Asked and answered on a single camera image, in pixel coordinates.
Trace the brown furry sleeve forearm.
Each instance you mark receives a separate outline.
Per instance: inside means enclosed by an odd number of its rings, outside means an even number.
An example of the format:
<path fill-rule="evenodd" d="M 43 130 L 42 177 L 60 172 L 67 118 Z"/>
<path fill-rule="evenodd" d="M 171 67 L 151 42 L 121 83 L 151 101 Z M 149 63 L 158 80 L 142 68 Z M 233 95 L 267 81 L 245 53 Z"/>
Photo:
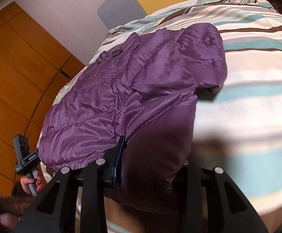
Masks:
<path fill-rule="evenodd" d="M 34 199 L 20 182 L 15 183 L 10 196 L 0 195 L 0 232 L 13 232 Z"/>

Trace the person's left hand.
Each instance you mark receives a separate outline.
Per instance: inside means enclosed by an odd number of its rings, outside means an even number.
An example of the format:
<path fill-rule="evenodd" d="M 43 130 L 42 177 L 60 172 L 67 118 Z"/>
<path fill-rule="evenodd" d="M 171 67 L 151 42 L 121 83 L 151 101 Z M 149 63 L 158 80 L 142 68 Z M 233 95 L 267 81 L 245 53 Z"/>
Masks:
<path fill-rule="evenodd" d="M 45 186 L 47 185 L 47 182 L 44 178 L 44 175 L 40 169 L 37 170 L 37 178 L 30 178 L 27 176 L 23 176 L 20 179 L 21 187 L 23 188 L 24 192 L 33 195 L 31 192 L 30 186 L 35 186 L 37 192 L 41 192 Z"/>

